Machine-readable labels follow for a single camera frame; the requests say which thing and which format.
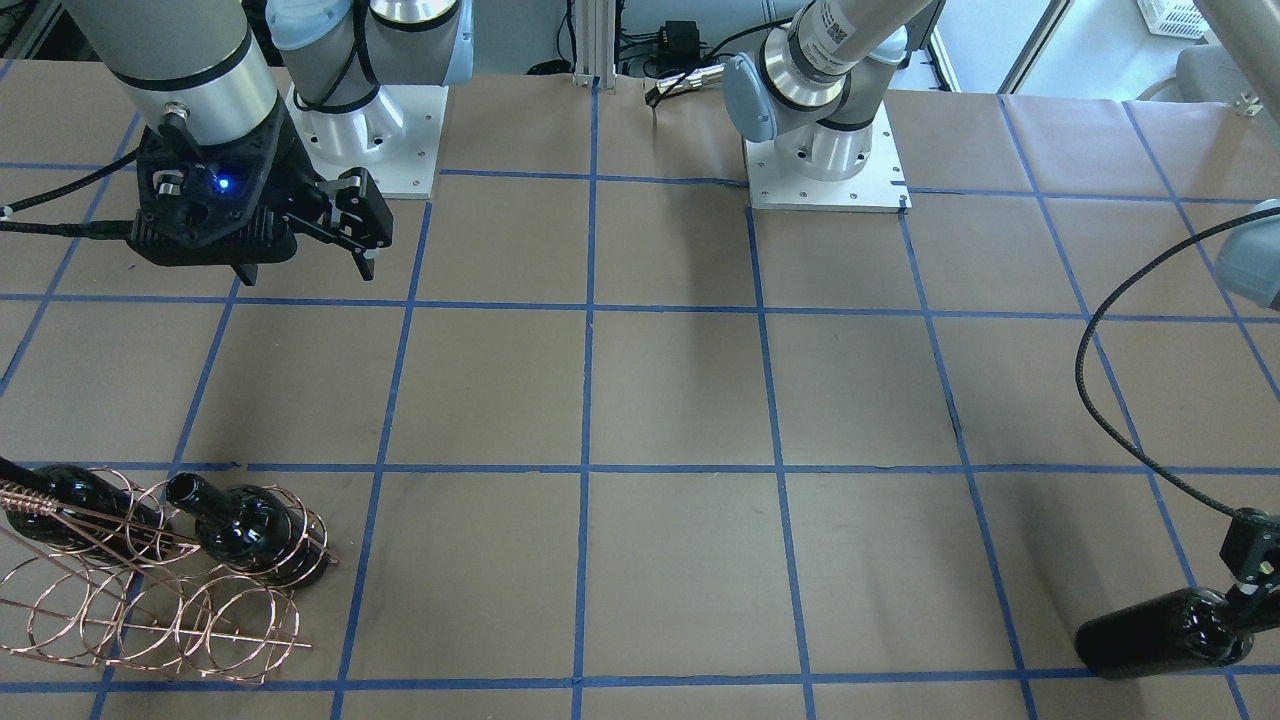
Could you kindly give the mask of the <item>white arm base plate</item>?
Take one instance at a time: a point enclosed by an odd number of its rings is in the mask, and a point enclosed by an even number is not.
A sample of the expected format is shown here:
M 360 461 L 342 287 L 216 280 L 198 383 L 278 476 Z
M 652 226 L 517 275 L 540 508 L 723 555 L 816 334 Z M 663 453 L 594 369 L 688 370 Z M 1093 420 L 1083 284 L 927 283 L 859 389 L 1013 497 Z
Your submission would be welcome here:
M 861 129 L 813 124 L 745 142 L 744 156 L 756 210 L 896 214 L 913 206 L 884 102 Z
M 451 90 L 442 86 L 383 86 L 372 101 L 346 114 L 302 111 L 285 99 L 315 170 L 334 181 L 362 167 L 385 199 L 429 201 L 438 177 L 440 141 Z

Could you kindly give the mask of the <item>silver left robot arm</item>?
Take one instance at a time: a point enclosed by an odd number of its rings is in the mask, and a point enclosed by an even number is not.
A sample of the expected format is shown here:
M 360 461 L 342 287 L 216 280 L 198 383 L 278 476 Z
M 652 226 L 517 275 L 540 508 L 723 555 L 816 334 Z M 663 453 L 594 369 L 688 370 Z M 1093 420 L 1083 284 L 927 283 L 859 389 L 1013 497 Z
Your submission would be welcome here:
M 771 26 L 754 53 L 723 64 L 724 109 L 744 141 L 748 183 L 759 209 L 905 211 L 910 196 L 895 179 L 893 133 L 883 109 L 893 68 L 908 54 L 906 22 L 928 1 L 808 1 Z M 1076 393 L 1093 421 L 1152 473 L 1230 516 L 1220 559 L 1244 600 L 1277 593 L 1277 520 L 1211 498 L 1125 439 L 1096 407 L 1084 361 L 1106 313 L 1158 264 L 1228 231 L 1262 231 L 1277 206 L 1261 208 L 1193 234 L 1147 263 L 1093 313 L 1074 360 Z

